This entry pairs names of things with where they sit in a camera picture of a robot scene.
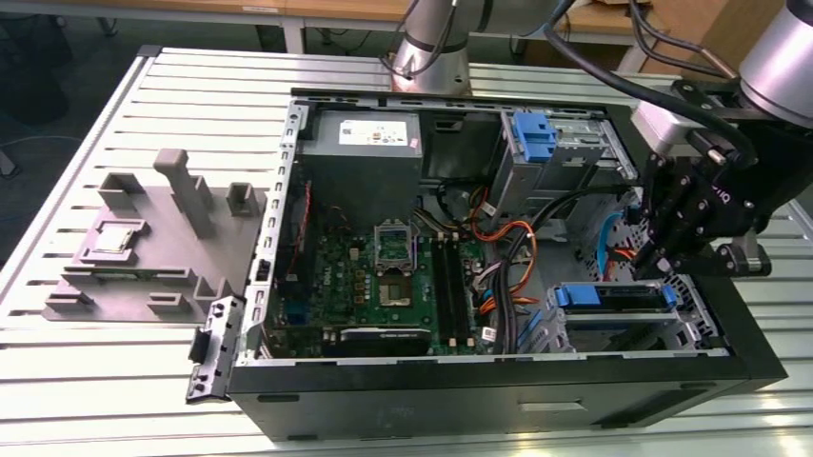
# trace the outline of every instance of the aluminum extrusion table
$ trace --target aluminum extrusion table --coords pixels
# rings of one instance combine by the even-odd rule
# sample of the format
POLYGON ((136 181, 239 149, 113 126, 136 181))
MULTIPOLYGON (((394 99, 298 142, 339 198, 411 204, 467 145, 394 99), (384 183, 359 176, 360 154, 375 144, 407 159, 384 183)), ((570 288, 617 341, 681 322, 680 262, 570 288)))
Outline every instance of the aluminum extrusion table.
MULTIPOLYGON (((477 95, 633 105, 574 70, 473 65, 477 95)), ((635 77, 665 85, 666 77, 635 77)), ((762 243, 774 275, 738 281, 790 378, 724 397, 647 429, 396 441, 272 443, 234 404, 188 407, 192 327, 48 322, 43 301, 92 224, 111 171, 160 183, 158 148, 190 151, 210 186, 267 187, 294 87, 387 90, 372 59, 163 49, 139 56, 0 273, 0 455, 801 457, 813 449, 813 243, 796 204, 762 243)))

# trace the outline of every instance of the ram slot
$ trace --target ram slot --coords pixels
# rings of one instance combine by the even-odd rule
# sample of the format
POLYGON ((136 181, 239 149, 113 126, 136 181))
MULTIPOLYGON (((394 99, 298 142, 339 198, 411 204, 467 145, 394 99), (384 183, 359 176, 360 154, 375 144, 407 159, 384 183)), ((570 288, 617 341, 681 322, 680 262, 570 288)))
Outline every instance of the ram slot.
POLYGON ((447 290, 453 311, 455 338, 458 339, 458 344, 465 345, 466 340, 471 336, 471 328, 469 324, 469 305, 466 303, 466 286, 463 284, 458 243, 447 243, 443 251, 446 254, 447 290))
POLYGON ((433 275, 434 300, 437 307, 437 326, 442 343, 449 343, 455 337, 455 318, 451 308, 449 291, 449 274, 446 272, 446 243, 433 241, 433 275))

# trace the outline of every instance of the white label sticker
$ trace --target white label sticker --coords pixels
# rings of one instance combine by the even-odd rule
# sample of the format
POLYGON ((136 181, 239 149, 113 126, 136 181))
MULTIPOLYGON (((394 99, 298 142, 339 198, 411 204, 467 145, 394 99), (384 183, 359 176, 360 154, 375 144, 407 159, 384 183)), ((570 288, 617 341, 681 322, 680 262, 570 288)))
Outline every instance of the white label sticker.
POLYGON ((494 214, 497 213, 497 208, 489 202, 483 202, 482 209, 489 216, 494 217, 494 214))
POLYGON ((483 327, 483 340, 494 343, 497 341, 497 330, 491 327, 483 327))
POLYGON ((243 7, 243 11, 278 13, 279 9, 278 8, 268 8, 268 7, 243 7))
POLYGON ((409 144, 406 122, 344 121, 339 129, 339 145, 406 146, 409 144))

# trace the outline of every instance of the motherboard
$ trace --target motherboard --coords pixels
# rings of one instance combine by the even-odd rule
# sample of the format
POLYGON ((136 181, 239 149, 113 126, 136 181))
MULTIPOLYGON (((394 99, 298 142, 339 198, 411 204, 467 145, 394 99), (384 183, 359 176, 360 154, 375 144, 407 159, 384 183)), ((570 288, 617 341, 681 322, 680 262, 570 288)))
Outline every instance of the motherboard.
POLYGON ((394 232, 376 239, 382 228, 387 225, 370 235, 319 237, 310 299, 282 297, 284 325, 270 328, 274 340, 287 348, 284 356, 328 356, 326 345, 348 328, 375 329, 380 338, 388 330, 421 329, 427 332, 430 355, 478 353, 471 298, 461 292, 483 267, 479 242, 438 240, 413 235, 411 230, 406 239, 394 232), (445 258, 434 258, 445 250, 455 253, 458 265, 451 268, 445 258), (382 268, 387 259, 410 259, 410 265, 382 268))

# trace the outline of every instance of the gray power supply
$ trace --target gray power supply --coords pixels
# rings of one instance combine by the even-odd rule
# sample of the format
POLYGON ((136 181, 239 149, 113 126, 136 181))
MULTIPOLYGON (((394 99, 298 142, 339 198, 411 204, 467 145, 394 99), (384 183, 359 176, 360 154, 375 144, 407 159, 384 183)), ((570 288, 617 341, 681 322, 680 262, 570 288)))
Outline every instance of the gray power supply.
POLYGON ((316 122, 315 139, 302 141, 314 201, 343 210, 354 233, 407 221, 423 161, 418 114, 326 111, 316 122))

